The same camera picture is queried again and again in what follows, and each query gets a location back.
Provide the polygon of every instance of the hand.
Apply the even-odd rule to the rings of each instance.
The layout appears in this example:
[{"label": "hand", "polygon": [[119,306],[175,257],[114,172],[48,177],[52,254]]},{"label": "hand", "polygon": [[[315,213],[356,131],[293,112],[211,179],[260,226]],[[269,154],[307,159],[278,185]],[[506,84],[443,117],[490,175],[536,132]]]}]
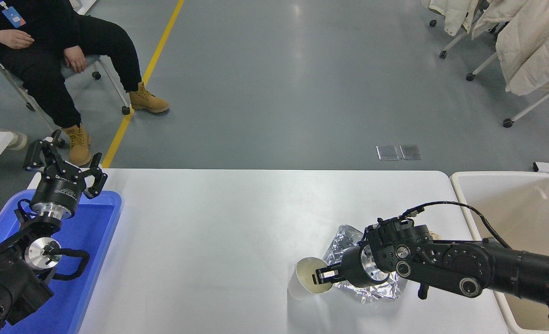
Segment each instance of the hand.
[{"label": "hand", "polygon": [[72,68],[75,73],[82,73],[87,68],[87,60],[80,46],[64,49],[64,60],[66,66]]},{"label": "hand", "polygon": [[15,29],[0,30],[0,43],[11,49],[26,49],[33,42],[35,40],[24,31]]}]

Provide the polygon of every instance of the robotic arm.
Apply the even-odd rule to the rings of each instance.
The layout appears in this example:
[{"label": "robotic arm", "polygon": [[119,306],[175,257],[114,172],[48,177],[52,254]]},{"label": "robotic arm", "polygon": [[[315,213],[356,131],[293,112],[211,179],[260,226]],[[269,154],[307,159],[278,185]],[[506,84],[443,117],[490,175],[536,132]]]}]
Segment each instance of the robotic arm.
[{"label": "robotic arm", "polygon": [[316,284],[349,281],[364,288],[384,283],[388,273],[397,273],[420,283],[419,298],[429,287],[474,298],[491,289],[549,307],[549,256],[512,250],[482,216],[495,238],[483,241],[433,240],[427,226],[414,226],[411,217],[427,203],[365,229],[360,245],[346,250],[340,263],[317,269]]},{"label": "robotic arm", "polygon": [[[41,181],[30,201],[21,199],[18,203],[15,213],[19,231],[0,243],[0,330],[6,321],[15,325],[37,311],[53,296],[48,287],[52,279],[79,277],[89,260],[86,251],[62,249],[52,235],[62,228],[61,219],[75,214],[82,193],[91,199],[101,192],[107,180],[98,166],[101,154],[95,154],[90,169],[83,172],[58,153],[60,130],[52,137],[29,146],[24,169],[41,173]],[[85,178],[89,176],[94,177],[94,184],[87,188]],[[24,202],[29,203],[32,213],[23,209]],[[56,273],[62,256],[81,258],[75,273]]]}]

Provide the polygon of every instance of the paper cup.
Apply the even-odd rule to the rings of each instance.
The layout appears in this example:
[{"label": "paper cup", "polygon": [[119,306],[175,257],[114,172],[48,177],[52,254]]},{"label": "paper cup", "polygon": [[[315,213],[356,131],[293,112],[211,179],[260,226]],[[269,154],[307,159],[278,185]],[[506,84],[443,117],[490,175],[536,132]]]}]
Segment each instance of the paper cup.
[{"label": "paper cup", "polygon": [[312,277],[316,269],[327,266],[321,258],[316,257],[306,257],[297,262],[287,288],[289,295],[296,300],[305,300],[310,296],[323,294],[330,290],[332,283],[314,284]]}]

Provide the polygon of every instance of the brown work boot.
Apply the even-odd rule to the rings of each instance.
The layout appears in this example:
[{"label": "brown work boot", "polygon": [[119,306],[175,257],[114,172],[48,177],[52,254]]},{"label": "brown work boot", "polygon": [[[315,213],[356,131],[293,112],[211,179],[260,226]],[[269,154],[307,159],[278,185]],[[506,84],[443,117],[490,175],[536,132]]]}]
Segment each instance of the brown work boot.
[{"label": "brown work boot", "polygon": [[70,161],[73,165],[83,167],[92,159],[92,154],[88,150],[90,145],[90,136],[81,123],[81,126],[63,128],[62,131],[70,138]]},{"label": "brown work boot", "polygon": [[164,112],[169,109],[169,103],[163,99],[155,97],[144,87],[144,83],[138,83],[137,91],[130,91],[130,103],[134,110],[148,110],[149,112]]}]

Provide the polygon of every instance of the white coat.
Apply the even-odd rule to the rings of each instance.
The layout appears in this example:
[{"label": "white coat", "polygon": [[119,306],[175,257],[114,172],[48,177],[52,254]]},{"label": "white coat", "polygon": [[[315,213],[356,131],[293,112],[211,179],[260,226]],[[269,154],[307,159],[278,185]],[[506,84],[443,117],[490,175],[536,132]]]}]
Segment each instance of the white coat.
[{"label": "white coat", "polygon": [[[505,90],[516,95],[549,91],[549,0],[494,0],[485,15],[489,16],[481,17],[478,25],[510,22],[495,45],[507,82]],[[484,28],[475,26],[473,36]]]},{"label": "white coat", "polygon": [[440,13],[446,18],[444,28],[450,36],[455,36],[460,27],[470,31],[479,0],[422,0],[423,6]]}]

